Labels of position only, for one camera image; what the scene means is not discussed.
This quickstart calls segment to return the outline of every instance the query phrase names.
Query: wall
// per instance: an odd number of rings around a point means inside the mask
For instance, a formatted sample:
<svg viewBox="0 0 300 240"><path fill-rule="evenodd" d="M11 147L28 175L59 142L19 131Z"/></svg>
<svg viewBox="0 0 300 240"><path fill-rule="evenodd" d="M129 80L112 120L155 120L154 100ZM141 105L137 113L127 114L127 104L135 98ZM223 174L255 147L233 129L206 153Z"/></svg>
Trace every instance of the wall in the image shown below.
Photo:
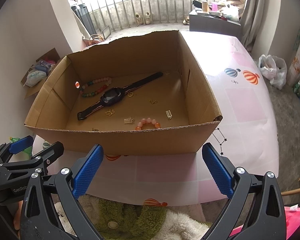
<svg viewBox="0 0 300 240"><path fill-rule="evenodd" d="M86 44L82 40L82 35L74 19L68 0L50 0L50 3L71 51L75 52L84 49Z"/></svg>
<svg viewBox="0 0 300 240"><path fill-rule="evenodd" d="M293 45L300 28L300 0L281 0L277 29L269 49L270 55L283 58L290 66Z"/></svg>
<svg viewBox="0 0 300 240"><path fill-rule="evenodd" d="M53 47L61 57L81 48L82 40L75 44L78 26L71 25L71 40L58 22L60 11L54 11L50 0L7 0L0 10L0 144L9 136L31 134L23 124L34 98L24 100L26 88L20 84L29 67ZM63 23L74 20L69 13L63 15Z"/></svg>
<svg viewBox="0 0 300 240"><path fill-rule="evenodd" d="M299 28L299 0L265 0L262 23L252 50L253 58L258 59L262 54L275 55L283 58L289 66Z"/></svg>
<svg viewBox="0 0 300 240"><path fill-rule="evenodd" d="M251 52L254 59L258 59L262 54L269 54L278 24L280 4L281 0L265 0L260 29Z"/></svg>

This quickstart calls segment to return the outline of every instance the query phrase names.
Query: shoe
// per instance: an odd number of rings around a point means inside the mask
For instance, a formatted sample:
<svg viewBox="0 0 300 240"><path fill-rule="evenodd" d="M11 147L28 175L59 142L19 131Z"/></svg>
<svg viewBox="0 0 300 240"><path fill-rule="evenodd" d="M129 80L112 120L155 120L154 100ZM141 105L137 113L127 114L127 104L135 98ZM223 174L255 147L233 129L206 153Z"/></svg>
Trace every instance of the shoe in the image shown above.
<svg viewBox="0 0 300 240"><path fill-rule="evenodd" d="M184 25L189 25L189 16L186 17L186 19L182 22Z"/></svg>
<svg viewBox="0 0 300 240"><path fill-rule="evenodd" d="M137 18L138 25L142 25L143 24L143 19L141 18L139 13L136 13L136 18Z"/></svg>
<svg viewBox="0 0 300 240"><path fill-rule="evenodd" d="M150 24L151 23L151 19L150 19L150 13L149 12L146 12L146 24Z"/></svg>

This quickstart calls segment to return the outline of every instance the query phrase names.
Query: star print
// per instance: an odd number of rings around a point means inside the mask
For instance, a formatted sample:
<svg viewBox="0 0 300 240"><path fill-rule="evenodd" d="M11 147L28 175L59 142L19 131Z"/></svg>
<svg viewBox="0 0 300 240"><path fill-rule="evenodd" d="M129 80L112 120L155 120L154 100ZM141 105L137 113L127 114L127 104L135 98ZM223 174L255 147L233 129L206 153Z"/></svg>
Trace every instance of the star print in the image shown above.
<svg viewBox="0 0 300 240"><path fill-rule="evenodd" d="M220 146L220 155L223 155L224 153L223 153L223 151L222 151L222 144L223 144L224 142L226 142L227 139L226 139L225 136L222 134L220 128L216 128L215 130L218 130L219 133L220 133L220 134L222 135L222 137L223 137L223 141L219 141L218 138L215 136L215 134L212 133L212 135L215 137L215 139L216 139L217 142L219 143L219 146Z"/></svg>

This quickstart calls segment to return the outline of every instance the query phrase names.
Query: orange striped balloon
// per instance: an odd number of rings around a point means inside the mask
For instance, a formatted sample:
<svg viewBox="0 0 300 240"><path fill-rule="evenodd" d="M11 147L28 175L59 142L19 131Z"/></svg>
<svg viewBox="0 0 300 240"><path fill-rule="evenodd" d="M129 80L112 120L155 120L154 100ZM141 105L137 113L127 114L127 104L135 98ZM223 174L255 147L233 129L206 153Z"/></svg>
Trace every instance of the orange striped balloon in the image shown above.
<svg viewBox="0 0 300 240"><path fill-rule="evenodd" d="M167 206L168 204L167 204L167 202L162 202L162 203L160 203L159 201L157 201L157 200L155 200L154 198L147 198L144 202L143 202L143 204L145 205L145 206L161 206L161 207L163 207L163 206Z"/></svg>
<svg viewBox="0 0 300 240"><path fill-rule="evenodd" d="M116 159L119 159L121 155L106 155L106 158L110 161L115 161Z"/></svg>
<svg viewBox="0 0 300 240"><path fill-rule="evenodd" d="M253 85L258 85L259 75L257 73L253 74L252 72L245 70L242 72L246 80L248 80Z"/></svg>

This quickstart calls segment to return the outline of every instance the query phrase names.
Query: green bottle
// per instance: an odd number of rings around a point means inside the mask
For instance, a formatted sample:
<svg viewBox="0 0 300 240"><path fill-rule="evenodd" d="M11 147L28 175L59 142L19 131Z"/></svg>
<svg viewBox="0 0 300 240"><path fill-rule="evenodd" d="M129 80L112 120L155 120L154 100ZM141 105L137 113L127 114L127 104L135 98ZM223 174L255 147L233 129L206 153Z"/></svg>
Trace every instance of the green bottle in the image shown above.
<svg viewBox="0 0 300 240"><path fill-rule="evenodd" d="M10 137L10 141L17 142L21 140L19 137L13 138ZM24 149L22 152L26 153L29 156L29 159L32 157L32 146L28 147L27 149Z"/></svg>

